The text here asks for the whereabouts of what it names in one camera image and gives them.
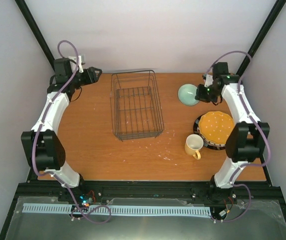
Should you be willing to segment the light green ceramic bowl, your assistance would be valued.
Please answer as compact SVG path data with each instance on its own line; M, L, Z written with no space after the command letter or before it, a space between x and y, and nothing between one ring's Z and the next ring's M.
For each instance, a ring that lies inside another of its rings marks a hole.
M185 106L195 106L199 100L195 99L197 93L197 86L187 83L182 85L178 90L178 99Z

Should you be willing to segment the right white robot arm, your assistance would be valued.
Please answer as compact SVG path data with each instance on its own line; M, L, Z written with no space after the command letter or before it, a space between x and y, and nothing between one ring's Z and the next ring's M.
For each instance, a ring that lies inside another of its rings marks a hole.
M262 122L248 102L242 79L230 74L227 62L211 66L212 74L205 74L203 84L196 89L195 99L204 103L227 103L234 127L225 143L226 159L220 170L211 177L208 199L219 202L230 196L235 180L246 167L255 167L254 162L269 151L270 126Z

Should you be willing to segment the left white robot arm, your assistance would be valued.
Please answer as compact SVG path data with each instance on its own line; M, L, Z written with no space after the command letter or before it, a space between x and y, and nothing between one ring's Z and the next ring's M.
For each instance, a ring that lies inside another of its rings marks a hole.
M28 165L37 176L49 174L75 201L86 198L87 188L81 185L82 176L66 160L66 152L58 138L59 125L73 94L83 86L98 82L102 70L83 68L80 57L54 60L54 75L47 88L46 102L39 119L30 131L21 134L21 142Z

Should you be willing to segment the grey wire dish rack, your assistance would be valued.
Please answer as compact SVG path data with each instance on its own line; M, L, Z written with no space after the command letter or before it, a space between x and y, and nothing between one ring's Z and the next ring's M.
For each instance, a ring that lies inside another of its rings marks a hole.
M117 139L156 138L164 131L154 70L113 73L110 87L112 132Z

